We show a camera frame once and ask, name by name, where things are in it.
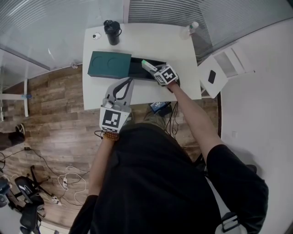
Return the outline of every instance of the wooden floor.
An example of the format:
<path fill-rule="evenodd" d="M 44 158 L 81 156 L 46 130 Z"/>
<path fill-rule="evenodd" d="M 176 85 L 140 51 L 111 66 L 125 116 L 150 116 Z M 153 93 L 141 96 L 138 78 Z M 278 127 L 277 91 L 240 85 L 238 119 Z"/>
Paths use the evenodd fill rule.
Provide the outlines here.
<path fill-rule="evenodd" d="M 7 93 L 15 94 L 22 92 L 23 84 L 16 85 L 7 91 Z M 28 118 L 24 117 L 22 101 L 4 102 L 6 119 L 4 122 L 0 122 L 0 132 L 12 132 L 14 127 L 21 122 L 26 128 L 25 142 L 2 151 L 4 155 L 10 155 L 22 150 L 24 146 L 28 146 L 43 156 L 49 167 L 58 175 L 65 174 L 67 166 L 89 171 L 101 140 L 94 135 L 94 131 L 99 130 L 99 110 L 84 111 L 83 109 L 82 66 L 79 66 L 78 69 L 61 69 L 33 78 L 28 82 L 28 93 L 33 96 L 28 102 Z M 218 128 L 217 100 L 204 99 L 196 102 L 203 107 L 215 127 Z M 147 105 L 132 106 L 135 122 L 142 121 L 146 109 Z M 192 146 L 184 147 L 184 149 L 192 160 L 195 160 L 200 154 L 200 150 L 192 138 L 180 110 L 176 120 L 179 123 L 176 139 L 181 146 Z M 64 195 L 68 202 L 75 204 L 71 205 L 62 198 L 61 202 L 68 207 L 66 209 L 50 203 L 42 195 L 45 200 L 45 219 L 64 227 L 70 227 L 81 207 L 75 201 L 74 194 L 84 190 L 85 182 L 81 180 L 68 185 L 69 190 L 65 192 L 57 182 L 57 176 L 32 151 L 22 151 L 9 157 L 3 171 L 8 176 L 14 174 L 26 176 L 27 173 L 30 173 L 31 165 L 35 165 L 38 181 L 51 176 L 51 179 L 44 183 L 44 189 L 57 197 Z M 68 172 L 83 174 L 74 168 L 69 168 Z M 68 175 L 67 179 L 68 183 L 79 180 L 76 175 Z M 84 176 L 84 179 L 88 183 L 88 174 Z M 15 187 L 12 188 L 12 191 L 18 192 Z M 76 194 L 76 199 L 82 204 L 86 197 L 87 190 Z"/>

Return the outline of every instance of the black chair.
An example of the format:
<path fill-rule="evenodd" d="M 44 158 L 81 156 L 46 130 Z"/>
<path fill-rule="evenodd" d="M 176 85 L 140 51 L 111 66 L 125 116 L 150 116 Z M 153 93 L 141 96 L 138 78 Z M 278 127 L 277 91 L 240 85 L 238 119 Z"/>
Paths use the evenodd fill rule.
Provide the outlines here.
<path fill-rule="evenodd" d="M 39 223 L 41 223 L 41 218 L 38 211 L 43 210 L 44 200 L 41 198 L 39 193 L 42 191 L 49 196 L 53 196 L 40 186 L 44 182 L 48 181 L 50 176 L 48 176 L 44 181 L 37 182 L 33 169 L 34 166 L 31 166 L 33 180 L 28 177 L 29 174 L 27 177 L 20 176 L 15 179 L 15 184 L 20 190 L 20 193 L 16 194 L 15 197 L 24 196 L 26 202 L 26 205 L 21 210 L 22 217 L 20 219 L 20 223 L 23 226 L 20 227 L 20 230 L 23 234 L 30 234 L 31 232 L 40 234 Z"/>

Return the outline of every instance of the white desk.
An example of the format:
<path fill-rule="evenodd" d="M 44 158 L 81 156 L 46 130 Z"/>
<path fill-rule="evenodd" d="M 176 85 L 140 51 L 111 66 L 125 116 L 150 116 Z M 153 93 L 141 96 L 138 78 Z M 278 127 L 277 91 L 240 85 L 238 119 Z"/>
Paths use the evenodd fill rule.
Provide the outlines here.
<path fill-rule="evenodd" d="M 116 79 L 91 77 L 87 74 L 93 51 L 130 53 L 132 57 L 166 61 L 180 77 L 181 88 L 191 99 L 201 99 L 201 86 L 197 77 L 197 63 L 192 40 L 181 40 L 181 27 L 164 24 L 121 24 L 120 43 L 111 46 L 104 27 L 88 28 L 83 46 L 82 87 L 84 109 L 98 109 L 109 85 Z M 92 35 L 102 36 L 93 40 Z M 131 104 L 175 101 L 175 96 L 154 81 L 135 80 Z"/>

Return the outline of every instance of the window blind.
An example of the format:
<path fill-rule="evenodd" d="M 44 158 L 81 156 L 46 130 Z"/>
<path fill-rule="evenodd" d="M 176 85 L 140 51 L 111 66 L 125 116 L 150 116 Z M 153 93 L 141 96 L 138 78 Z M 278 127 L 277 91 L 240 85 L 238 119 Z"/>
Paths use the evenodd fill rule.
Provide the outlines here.
<path fill-rule="evenodd" d="M 129 23 L 187 26 L 198 58 L 258 29 L 293 17 L 286 0 L 131 0 Z"/>

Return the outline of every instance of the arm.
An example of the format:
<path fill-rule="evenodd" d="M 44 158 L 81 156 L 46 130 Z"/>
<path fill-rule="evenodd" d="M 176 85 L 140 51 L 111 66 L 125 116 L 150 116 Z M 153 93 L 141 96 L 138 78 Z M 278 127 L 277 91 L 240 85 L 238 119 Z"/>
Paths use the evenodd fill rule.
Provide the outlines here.
<path fill-rule="evenodd" d="M 175 94 L 192 135 L 200 146 L 214 187 L 228 208 L 238 215 L 248 233 L 258 233 L 267 212 L 267 185 L 223 145 L 204 110 L 176 83 L 168 87 Z"/>
<path fill-rule="evenodd" d="M 223 144 L 215 127 L 206 112 L 192 101 L 186 93 L 172 82 L 168 88 L 175 94 L 178 105 L 184 114 L 185 120 L 190 127 L 193 137 L 199 144 L 203 158 L 206 162 L 210 150 L 219 144 Z"/>
<path fill-rule="evenodd" d="M 108 138 L 104 138 L 102 140 L 90 169 L 88 195 L 99 195 L 102 188 L 108 158 L 111 154 L 114 143 L 114 141 Z"/>

